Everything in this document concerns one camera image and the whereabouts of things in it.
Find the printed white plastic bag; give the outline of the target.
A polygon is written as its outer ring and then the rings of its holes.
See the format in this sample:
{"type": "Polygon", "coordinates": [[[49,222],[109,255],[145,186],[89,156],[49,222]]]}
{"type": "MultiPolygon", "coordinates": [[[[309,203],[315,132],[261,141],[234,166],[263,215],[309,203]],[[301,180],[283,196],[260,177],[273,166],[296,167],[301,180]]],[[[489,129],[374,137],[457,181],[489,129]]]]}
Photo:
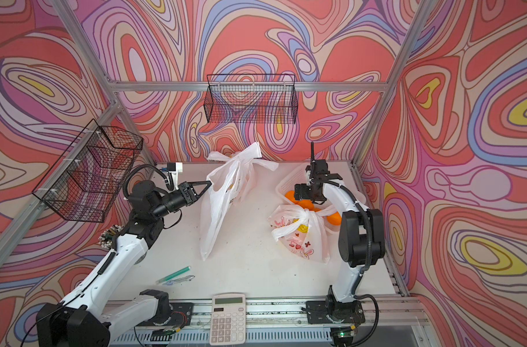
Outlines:
{"type": "Polygon", "coordinates": [[[330,251],[324,218],[336,212],[334,206],[315,212],[299,205],[280,205],[268,218],[272,238],[302,259],[327,264],[330,251]]]}

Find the clear plastic bag bottom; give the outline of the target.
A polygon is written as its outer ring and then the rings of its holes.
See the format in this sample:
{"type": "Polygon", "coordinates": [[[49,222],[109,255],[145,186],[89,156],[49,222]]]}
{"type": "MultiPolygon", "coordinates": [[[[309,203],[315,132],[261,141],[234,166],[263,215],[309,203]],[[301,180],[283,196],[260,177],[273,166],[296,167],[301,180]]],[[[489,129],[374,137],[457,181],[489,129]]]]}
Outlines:
{"type": "Polygon", "coordinates": [[[209,258],[227,211],[240,194],[243,186],[240,168],[240,163],[233,161],[207,175],[212,186],[202,197],[199,225],[199,249],[203,261],[209,258]]]}

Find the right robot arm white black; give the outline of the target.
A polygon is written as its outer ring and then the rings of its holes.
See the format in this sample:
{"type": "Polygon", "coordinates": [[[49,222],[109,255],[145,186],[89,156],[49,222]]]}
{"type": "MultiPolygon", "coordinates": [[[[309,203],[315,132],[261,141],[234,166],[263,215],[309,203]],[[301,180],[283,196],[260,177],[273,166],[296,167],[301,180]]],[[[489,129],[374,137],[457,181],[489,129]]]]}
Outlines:
{"type": "Polygon", "coordinates": [[[295,185],[295,199],[330,202],[341,216],[337,244],[344,265],[325,300],[327,315],[338,318],[341,313],[357,312],[363,300],[377,302],[373,295],[358,290],[365,274],[386,253],[383,215],[360,202],[323,159],[312,158],[305,177],[305,184],[295,185]]]}

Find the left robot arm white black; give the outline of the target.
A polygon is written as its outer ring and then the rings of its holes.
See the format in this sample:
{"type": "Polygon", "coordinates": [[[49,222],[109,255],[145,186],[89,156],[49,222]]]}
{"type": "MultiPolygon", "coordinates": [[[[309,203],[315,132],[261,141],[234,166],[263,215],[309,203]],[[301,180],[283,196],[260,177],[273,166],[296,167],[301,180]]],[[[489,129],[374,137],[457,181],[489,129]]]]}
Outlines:
{"type": "Polygon", "coordinates": [[[45,304],[36,316],[40,346],[109,346],[142,322],[167,324],[173,310],[169,295],[147,289],[135,299],[104,312],[108,300],[165,229],[165,216],[193,205],[210,181],[184,182],[168,192],[152,181],[136,184],[127,196],[129,220],[113,237],[110,251],[92,272],[58,304],[45,304]]]}

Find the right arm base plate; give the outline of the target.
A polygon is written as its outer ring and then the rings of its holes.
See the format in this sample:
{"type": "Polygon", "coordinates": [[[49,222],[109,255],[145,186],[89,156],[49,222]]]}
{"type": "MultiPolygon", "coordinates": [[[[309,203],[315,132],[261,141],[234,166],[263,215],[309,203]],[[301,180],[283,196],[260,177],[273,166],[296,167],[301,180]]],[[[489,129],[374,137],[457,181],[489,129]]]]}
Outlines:
{"type": "Polygon", "coordinates": [[[366,321],[359,301],[350,303],[336,303],[326,300],[307,301],[301,307],[301,311],[306,314],[308,323],[311,325],[352,324],[358,326],[366,321]]]}

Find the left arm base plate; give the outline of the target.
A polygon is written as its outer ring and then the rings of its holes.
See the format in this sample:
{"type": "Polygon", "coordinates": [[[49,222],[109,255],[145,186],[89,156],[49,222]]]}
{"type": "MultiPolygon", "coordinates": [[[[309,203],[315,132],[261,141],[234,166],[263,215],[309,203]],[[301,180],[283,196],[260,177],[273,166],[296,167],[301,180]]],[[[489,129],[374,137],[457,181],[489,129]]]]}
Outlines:
{"type": "Polygon", "coordinates": [[[153,318],[141,322],[137,326],[184,328],[190,325],[193,310],[193,302],[171,302],[168,309],[158,308],[153,318]]]}

